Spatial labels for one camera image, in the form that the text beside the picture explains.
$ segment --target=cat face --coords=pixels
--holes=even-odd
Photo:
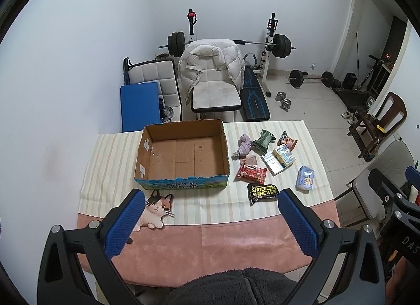
[[[146,202],[146,207],[148,211],[151,213],[158,215],[158,216],[164,216],[164,215],[171,215],[174,214],[171,212],[171,200],[174,196],[172,194],[169,194],[165,197],[159,195],[158,190],[154,190],[152,192],[152,196],[149,197],[149,199]]]

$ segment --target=striped tablecloth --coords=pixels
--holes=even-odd
[[[228,142],[230,176],[226,188],[196,190],[171,190],[174,194],[172,210],[175,217],[164,217],[165,225],[197,225],[253,220],[278,215],[276,202],[257,202],[249,205],[245,181],[234,181],[240,162],[232,160],[238,148],[239,137],[246,133],[251,139],[260,137],[262,129],[272,132],[278,139],[284,130],[298,143],[293,150],[296,161],[277,176],[267,171],[266,184],[274,184],[279,190],[290,188],[306,206],[333,199],[326,172],[314,142],[303,121],[264,121],[224,123]],[[141,131],[112,135],[99,135],[92,152],[81,190],[79,213],[99,218],[105,217],[111,208],[118,206],[132,188],[142,189],[134,181],[137,148]],[[276,143],[269,146],[273,150]],[[265,167],[256,155],[259,167]],[[295,189],[297,172],[302,165],[315,170],[313,188],[309,192]],[[143,190],[146,198],[151,191]]]

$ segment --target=cat ear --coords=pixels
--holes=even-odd
[[[165,196],[165,198],[168,198],[168,197],[169,197],[169,203],[171,203],[172,200],[174,199],[174,196],[172,194],[168,194]]]

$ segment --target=brown wooden chair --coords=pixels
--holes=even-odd
[[[390,108],[385,112],[381,119],[378,119],[377,117],[379,117],[382,110],[384,109],[385,104],[390,99],[392,99]],[[400,114],[400,112],[402,113],[402,118],[397,121],[387,132],[383,133],[377,128],[377,125],[379,125],[381,128],[385,129],[385,127],[390,124],[395,119],[395,117]],[[371,114],[368,114],[364,111],[360,112],[358,122],[355,125],[349,127],[349,133],[347,134],[348,136],[354,137],[354,140],[360,149],[360,155],[358,157],[365,157],[366,154],[371,153],[377,147],[377,145],[386,137],[388,137],[388,135],[390,135],[406,118],[407,110],[405,108],[404,102],[398,95],[392,92],[388,93],[375,116],[372,116]],[[372,137],[371,142],[367,146],[365,146],[357,132],[358,127],[365,128],[362,132],[362,135],[368,131]]]

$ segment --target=floor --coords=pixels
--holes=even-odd
[[[347,136],[349,124],[341,117],[341,114],[346,111],[342,101],[331,89],[320,82],[304,82],[299,89],[293,88],[285,77],[267,76],[266,82],[272,94],[271,98],[266,98],[271,114],[270,120],[304,120],[324,164],[334,197],[343,193],[347,189],[346,183],[360,174],[368,163],[358,158],[359,148],[353,137]],[[285,92],[287,98],[291,100],[291,108],[288,112],[280,109],[280,103],[275,100],[277,92],[280,91]],[[236,115],[235,121],[243,121],[240,113]],[[363,211],[353,193],[342,197],[335,204],[341,226],[364,218]],[[367,223],[372,225],[375,232],[377,231],[379,219],[373,219]],[[324,301],[331,292],[343,259],[344,254],[337,257],[318,299],[319,302]],[[305,271],[306,267],[303,267],[286,273],[286,276],[299,281]],[[146,305],[158,305],[169,291],[169,289],[149,287],[140,296],[140,300]]]

